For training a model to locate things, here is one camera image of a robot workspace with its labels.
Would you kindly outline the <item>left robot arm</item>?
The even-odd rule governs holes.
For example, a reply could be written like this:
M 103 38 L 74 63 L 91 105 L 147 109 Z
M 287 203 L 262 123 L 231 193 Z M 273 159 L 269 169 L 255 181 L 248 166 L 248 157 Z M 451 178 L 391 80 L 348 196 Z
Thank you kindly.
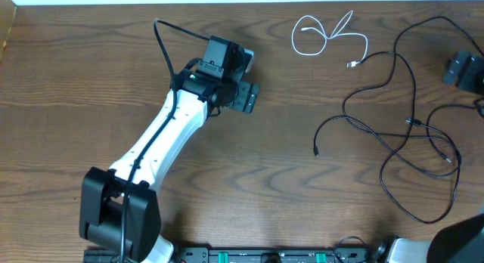
M 223 107 L 251 113 L 259 93 L 245 82 L 253 51 L 211 36 L 203 57 L 172 76 L 166 101 L 144 134 L 108 170 L 82 181 L 79 235 L 106 249 L 93 262 L 168 262 L 157 195 L 190 136 Z

